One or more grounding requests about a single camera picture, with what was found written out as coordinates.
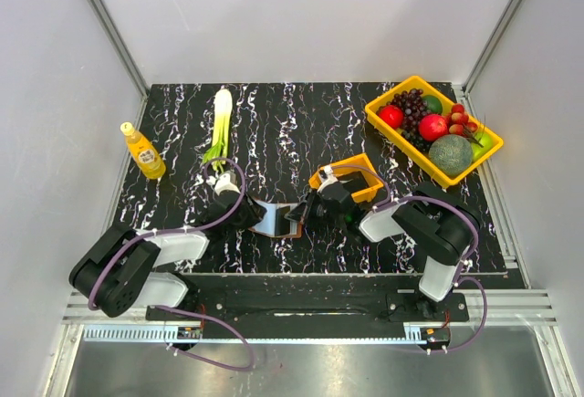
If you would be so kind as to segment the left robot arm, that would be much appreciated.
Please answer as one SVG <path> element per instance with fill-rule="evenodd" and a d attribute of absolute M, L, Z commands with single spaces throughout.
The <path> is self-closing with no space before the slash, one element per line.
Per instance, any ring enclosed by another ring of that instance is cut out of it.
<path fill-rule="evenodd" d="M 71 269 L 68 282 L 88 308 L 117 318 L 131 307 L 161 302 L 177 319 L 188 319 L 198 298 L 173 274 L 152 270 L 180 260 L 199 260 L 212 241 L 260 223 L 266 209 L 247 193 L 225 190 L 194 225 L 137 230 L 113 223 Z"/>

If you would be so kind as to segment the small orange plastic bin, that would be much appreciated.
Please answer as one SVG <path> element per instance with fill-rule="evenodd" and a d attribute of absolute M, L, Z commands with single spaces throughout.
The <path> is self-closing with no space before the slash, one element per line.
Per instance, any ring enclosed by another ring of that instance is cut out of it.
<path fill-rule="evenodd" d="M 383 188 L 382 180 L 366 153 L 351 156 L 345 160 L 333 162 L 320 167 L 308 180 L 309 186 L 317 190 L 326 176 L 324 170 L 329 167 L 334 177 L 351 193 L 355 203 L 372 202 L 377 192 Z"/>

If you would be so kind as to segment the black credit card white edge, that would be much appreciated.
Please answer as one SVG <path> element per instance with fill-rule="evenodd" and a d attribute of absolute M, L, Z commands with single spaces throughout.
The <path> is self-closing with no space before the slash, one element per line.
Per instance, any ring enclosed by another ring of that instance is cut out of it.
<path fill-rule="evenodd" d="M 296 204 L 280 204 L 276 209 L 275 236 L 300 237 L 302 225 L 296 220 L 290 220 L 288 215 L 295 210 Z"/>

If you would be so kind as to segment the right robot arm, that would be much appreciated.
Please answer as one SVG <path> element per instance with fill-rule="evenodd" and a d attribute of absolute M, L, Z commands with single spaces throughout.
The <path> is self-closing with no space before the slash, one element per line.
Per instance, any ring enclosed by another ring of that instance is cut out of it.
<path fill-rule="evenodd" d="M 357 240 L 379 243 L 396 235 L 410 237 L 422 255 L 423 270 L 415 309 L 438 319 L 468 254 L 478 247 L 480 214 L 437 185 L 423 182 L 412 194 L 378 205 L 356 203 L 341 183 L 313 190 L 302 202 L 305 226 L 331 225 Z"/>

